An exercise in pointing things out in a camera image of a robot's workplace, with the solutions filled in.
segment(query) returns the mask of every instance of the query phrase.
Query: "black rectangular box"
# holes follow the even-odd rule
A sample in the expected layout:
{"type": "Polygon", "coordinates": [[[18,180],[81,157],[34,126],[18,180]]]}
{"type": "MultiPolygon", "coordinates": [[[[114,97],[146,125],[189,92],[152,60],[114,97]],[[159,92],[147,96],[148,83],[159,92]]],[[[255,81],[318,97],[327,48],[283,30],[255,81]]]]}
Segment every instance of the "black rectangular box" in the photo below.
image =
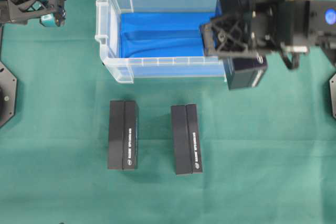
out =
{"type": "Polygon", "coordinates": [[[223,63],[230,90],[256,87],[268,68],[266,57],[225,59],[223,63]]]}
{"type": "Polygon", "coordinates": [[[108,169],[136,169],[137,137],[138,106],[136,102],[111,101],[108,169]]]}
{"type": "Polygon", "coordinates": [[[171,107],[176,174],[202,173],[196,104],[171,107]]]}
{"type": "Polygon", "coordinates": [[[216,17],[222,16],[233,10],[246,10],[249,0],[217,0],[216,17]]]}

